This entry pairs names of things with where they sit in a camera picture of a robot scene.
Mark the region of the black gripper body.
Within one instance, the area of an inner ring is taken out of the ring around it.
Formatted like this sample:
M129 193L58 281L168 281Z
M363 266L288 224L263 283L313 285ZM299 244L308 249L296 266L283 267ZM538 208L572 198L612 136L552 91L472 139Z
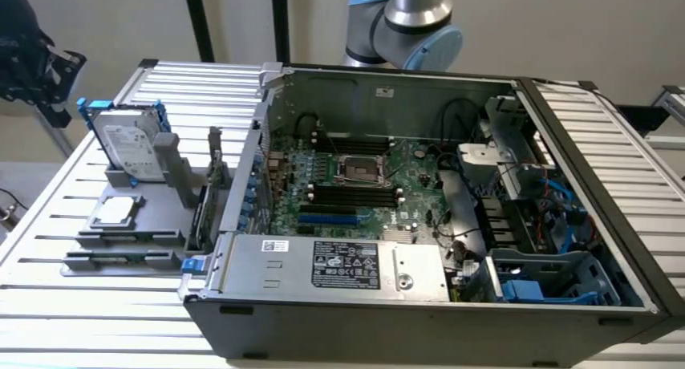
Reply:
M1 98L25 96L13 65L21 64L32 79L45 75L53 42L42 32L28 0L1 0Z

